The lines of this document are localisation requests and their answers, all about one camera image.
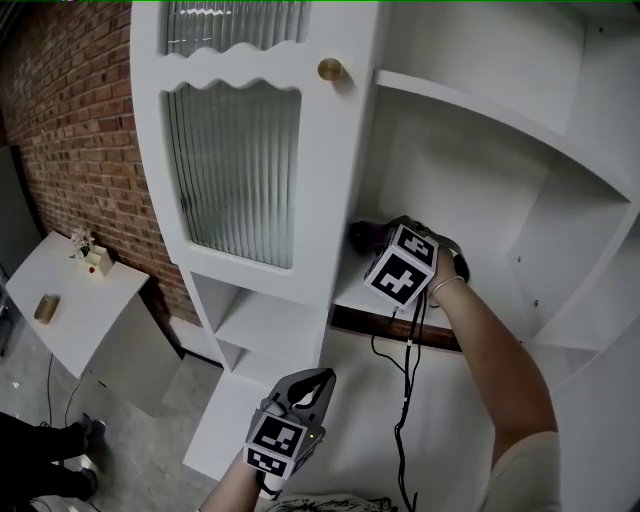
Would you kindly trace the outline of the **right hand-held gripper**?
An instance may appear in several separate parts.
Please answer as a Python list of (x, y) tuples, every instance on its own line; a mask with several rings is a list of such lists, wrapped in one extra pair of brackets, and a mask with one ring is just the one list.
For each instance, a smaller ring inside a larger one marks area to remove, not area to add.
[(395, 306), (408, 306), (434, 277), (438, 249), (436, 240), (400, 223), (388, 231), (364, 283)]

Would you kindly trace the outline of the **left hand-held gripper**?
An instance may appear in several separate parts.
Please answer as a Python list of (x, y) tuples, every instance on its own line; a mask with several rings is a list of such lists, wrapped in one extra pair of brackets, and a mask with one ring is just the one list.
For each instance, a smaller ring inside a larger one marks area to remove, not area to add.
[(269, 395), (271, 400), (264, 400), (254, 413), (244, 463), (283, 480), (295, 474), (326, 434), (321, 424), (335, 384), (331, 368), (307, 369), (280, 379)]

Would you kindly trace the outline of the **purple grey cleaning cloth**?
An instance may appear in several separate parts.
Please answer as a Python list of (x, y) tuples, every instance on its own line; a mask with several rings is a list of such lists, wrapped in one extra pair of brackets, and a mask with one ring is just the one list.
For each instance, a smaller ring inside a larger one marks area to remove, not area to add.
[(353, 249), (367, 255), (372, 252), (378, 254), (385, 246), (389, 226), (387, 224), (357, 221), (349, 227), (349, 240)]

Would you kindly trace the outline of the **white desk with hutch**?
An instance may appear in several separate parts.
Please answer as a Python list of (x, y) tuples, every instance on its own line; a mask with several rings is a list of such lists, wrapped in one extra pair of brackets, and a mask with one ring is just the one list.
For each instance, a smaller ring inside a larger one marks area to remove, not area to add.
[(269, 383), (318, 362), (330, 319), (399, 308), (369, 289), (352, 223), (405, 217), (458, 243), (523, 341), (604, 351), (640, 315), (640, 2), (377, 2), (375, 60), (333, 295), (314, 307), (178, 268), (180, 340)]

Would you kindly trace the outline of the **person's right forearm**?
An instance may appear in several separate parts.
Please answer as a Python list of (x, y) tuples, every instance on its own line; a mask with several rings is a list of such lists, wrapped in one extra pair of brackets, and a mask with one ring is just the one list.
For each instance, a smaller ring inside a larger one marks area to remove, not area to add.
[(493, 459), (518, 441), (556, 432), (549, 389), (538, 366), (511, 331), (460, 277), (429, 298), (444, 311), (493, 423)]

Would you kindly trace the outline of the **person's left forearm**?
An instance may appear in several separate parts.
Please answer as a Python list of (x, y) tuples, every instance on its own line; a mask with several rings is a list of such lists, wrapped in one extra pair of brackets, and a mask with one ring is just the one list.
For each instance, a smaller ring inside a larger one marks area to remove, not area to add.
[(254, 512), (261, 492), (257, 475), (239, 452), (198, 512)]

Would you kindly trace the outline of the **white table top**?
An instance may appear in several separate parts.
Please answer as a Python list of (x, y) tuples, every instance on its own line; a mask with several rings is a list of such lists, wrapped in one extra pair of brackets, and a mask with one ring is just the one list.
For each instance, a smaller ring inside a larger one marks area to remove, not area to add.
[[(291, 493), (401, 498), (393, 428), (403, 378), (399, 343), (341, 331), (322, 353), (337, 383), (326, 437), (287, 483)], [(640, 499), (640, 320), (598, 355), (534, 347), (552, 392), (562, 452), (564, 512), (626, 512)], [(219, 479), (243, 446), (267, 388), (225, 374), (186, 453), (190, 468)], [(419, 512), (471, 512), (485, 491), (493, 429), (458, 353), (424, 350), (403, 429), (406, 485)]]

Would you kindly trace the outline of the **person's right hand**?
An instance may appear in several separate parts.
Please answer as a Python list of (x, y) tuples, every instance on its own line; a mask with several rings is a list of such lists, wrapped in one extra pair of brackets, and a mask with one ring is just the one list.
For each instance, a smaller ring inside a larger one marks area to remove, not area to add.
[(436, 258), (435, 274), (429, 283), (429, 288), (433, 289), (440, 283), (456, 276), (453, 253), (449, 248), (440, 246)]

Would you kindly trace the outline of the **white ribbed glass cabinet door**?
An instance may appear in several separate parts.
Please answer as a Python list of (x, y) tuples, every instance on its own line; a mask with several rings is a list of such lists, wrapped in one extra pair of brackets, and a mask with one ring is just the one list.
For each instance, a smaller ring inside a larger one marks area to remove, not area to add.
[[(380, 11), (377, 2), (133, 5), (135, 125), (176, 265), (329, 304)], [(341, 62), (341, 80), (319, 77), (324, 58)]]

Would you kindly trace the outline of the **small white side table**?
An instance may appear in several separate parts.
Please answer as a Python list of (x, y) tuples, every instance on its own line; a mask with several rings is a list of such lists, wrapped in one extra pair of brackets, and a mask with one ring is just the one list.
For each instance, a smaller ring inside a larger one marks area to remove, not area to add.
[[(91, 373), (146, 414), (161, 415), (181, 359), (142, 301), (148, 275), (116, 263), (106, 276), (70, 258), (70, 241), (51, 232), (7, 283), (39, 339), (76, 378)], [(48, 325), (34, 319), (44, 294), (60, 296)]]

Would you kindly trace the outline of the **white box with flowers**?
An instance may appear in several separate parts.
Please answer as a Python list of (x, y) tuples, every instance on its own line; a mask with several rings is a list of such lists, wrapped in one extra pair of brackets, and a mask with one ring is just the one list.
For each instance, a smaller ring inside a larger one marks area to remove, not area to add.
[(89, 274), (106, 276), (113, 268), (113, 261), (105, 247), (96, 244), (92, 232), (86, 228), (73, 230), (70, 258), (78, 260)]

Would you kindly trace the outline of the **tan sponge block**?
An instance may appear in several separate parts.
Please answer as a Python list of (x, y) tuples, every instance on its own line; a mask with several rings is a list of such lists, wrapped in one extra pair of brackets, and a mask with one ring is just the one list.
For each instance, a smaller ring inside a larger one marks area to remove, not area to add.
[(60, 296), (56, 294), (44, 294), (34, 312), (34, 319), (43, 325), (48, 325), (54, 316), (60, 302)]

